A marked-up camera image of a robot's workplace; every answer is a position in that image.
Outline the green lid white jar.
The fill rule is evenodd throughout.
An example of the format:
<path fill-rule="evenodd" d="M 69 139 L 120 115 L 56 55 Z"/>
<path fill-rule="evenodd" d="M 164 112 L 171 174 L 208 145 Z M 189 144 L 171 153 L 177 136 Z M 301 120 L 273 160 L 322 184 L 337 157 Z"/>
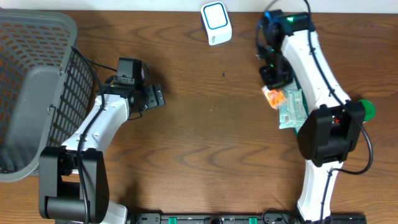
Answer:
<path fill-rule="evenodd" d="M 365 112 L 363 123 L 372 120 L 373 117 L 375 117 L 376 115 L 376 108 L 374 104 L 371 101 L 365 99 L 359 100 L 359 102 L 363 105 Z"/>

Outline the teal wet wipes packet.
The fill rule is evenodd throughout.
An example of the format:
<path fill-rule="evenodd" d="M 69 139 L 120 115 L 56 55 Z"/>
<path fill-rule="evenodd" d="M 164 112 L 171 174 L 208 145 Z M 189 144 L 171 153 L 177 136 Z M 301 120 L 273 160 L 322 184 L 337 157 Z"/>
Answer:
<path fill-rule="evenodd" d="M 279 107 L 279 128 L 287 129 L 294 128 L 296 121 L 294 115 L 293 106 L 293 93 L 294 91 L 288 91 L 286 96 L 286 101 Z"/>

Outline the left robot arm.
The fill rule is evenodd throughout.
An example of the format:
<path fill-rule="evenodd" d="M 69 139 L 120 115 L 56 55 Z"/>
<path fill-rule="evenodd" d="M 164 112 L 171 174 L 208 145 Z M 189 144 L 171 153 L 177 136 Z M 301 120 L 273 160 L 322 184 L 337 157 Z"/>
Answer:
<path fill-rule="evenodd" d="M 104 155 L 133 113 L 165 105 L 159 84 L 110 85 L 99 90 L 80 127 L 39 157 L 39 213 L 67 223 L 134 223 L 126 206 L 109 198 Z"/>

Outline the green white 3M package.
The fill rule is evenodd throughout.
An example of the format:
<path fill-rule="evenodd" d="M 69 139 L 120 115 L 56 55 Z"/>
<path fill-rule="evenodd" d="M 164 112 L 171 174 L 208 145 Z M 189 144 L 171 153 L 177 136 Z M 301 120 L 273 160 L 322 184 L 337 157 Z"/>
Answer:
<path fill-rule="evenodd" d="M 303 126 L 304 122 L 306 122 L 308 118 L 308 108 L 305 96 L 303 94 L 303 90 L 299 84 L 299 82 L 294 78 L 295 86 L 297 90 L 295 90 L 293 95 L 293 106 L 294 106 L 294 115 L 295 115 L 295 133 L 298 135 L 300 128 Z"/>

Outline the orange Kleenex tissue pack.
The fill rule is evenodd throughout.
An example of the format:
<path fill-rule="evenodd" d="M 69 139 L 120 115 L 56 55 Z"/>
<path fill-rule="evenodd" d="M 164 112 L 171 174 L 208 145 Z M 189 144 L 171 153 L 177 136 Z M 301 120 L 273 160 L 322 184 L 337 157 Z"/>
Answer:
<path fill-rule="evenodd" d="M 268 87 L 263 86 L 262 92 L 270 106 L 275 110 L 279 109 L 279 107 L 286 101 L 286 97 L 282 90 L 270 90 Z"/>

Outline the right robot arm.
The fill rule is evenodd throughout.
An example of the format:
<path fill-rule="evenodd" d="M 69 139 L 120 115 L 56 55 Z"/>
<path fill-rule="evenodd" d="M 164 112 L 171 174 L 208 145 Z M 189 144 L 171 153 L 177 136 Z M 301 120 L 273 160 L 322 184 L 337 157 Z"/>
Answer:
<path fill-rule="evenodd" d="M 279 107 L 276 95 L 295 83 L 302 95 L 303 124 L 295 126 L 298 148 L 305 159 L 302 193 L 291 223 L 333 223 L 330 201 L 338 173 L 358 142 L 360 134 L 368 144 L 363 127 L 366 109 L 352 101 L 340 87 L 323 56 L 310 12 L 286 15 L 281 10 L 265 11 L 256 28 L 265 42 L 256 38 L 260 68 L 270 103 Z"/>

